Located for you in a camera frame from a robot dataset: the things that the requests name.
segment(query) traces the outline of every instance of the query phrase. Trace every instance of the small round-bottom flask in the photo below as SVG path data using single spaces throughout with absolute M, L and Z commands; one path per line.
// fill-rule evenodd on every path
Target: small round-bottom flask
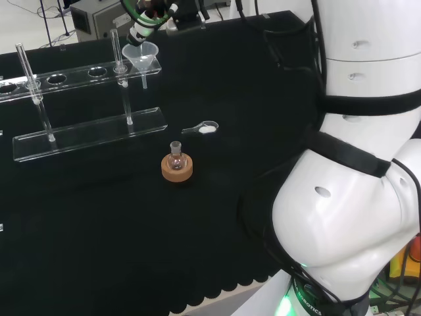
M 171 154 L 168 156 L 167 165 L 172 170 L 181 170 L 187 166 L 187 157 L 182 153 L 182 143 L 172 142 L 170 144 Z

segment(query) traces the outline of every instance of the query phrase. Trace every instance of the white wall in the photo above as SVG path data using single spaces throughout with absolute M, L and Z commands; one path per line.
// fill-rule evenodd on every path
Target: white wall
M 254 0 L 242 0 L 243 12 L 245 16 L 255 15 Z M 308 21 L 313 15 L 310 0 L 257 0 L 259 13 L 272 13 L 279 11 L 292 11 L 304 22 Z M 230 18 L 238 18 L 237 6 L 235 0 L 231 0 Z

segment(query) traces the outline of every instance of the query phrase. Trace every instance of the white powder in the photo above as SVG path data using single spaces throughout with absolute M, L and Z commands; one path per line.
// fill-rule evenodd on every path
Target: white powder
M 199 129 L 199 133 L 202 133 L 202 134 L 213 133 L 215 131 L 216 131 L 215 126 L 202 126 Z

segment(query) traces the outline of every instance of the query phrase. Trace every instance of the spoon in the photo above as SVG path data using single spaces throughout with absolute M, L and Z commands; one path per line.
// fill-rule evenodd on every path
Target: spoon
M 185 128 L 182 130 L 182 134 L 188 133 L 200 133 L 200 134 L 208 134 L 208 133 L 215 133 L 218 130 L 218 123 L 214 122 L 213 120 L 205 120 L 199 125 L 196 125 L 192 128 Z

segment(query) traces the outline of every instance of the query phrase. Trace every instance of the black table cloth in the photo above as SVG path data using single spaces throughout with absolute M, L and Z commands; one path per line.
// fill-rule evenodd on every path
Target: black table cloth
M 291 13 L 251 22 L 273 30 L 302 23 Z M 162 72 L 130 80 L 132 110 L 160 107 L 164 132 L 23 163 L 12 137 L 41 130 L 29 99 L 0 104 L 0 315 L 168 315 L 215 298 L 278 264 L 246 236 L 236 203 L 256 231 L 270 220 L 293 165 L 248 185 L 286 160 L 309 124 L 320 120 L 314 80 L 276 67 L 262 36 L 240 20 L 168 38 L 155 34 Z M 301 34 L 275 39 L 289 66 L 309 65 Z M 34 73 L 111 61 L 109 40 L 29 51 Z M 0 74 L 22 76 L 16 54 Z M 123 113 L 116 83 L 45 95 L 53 127 Z M 181 130 L 214 120 L 215 134 Z M 182 185 L 161 175 L 169 144 L 194 161 Z

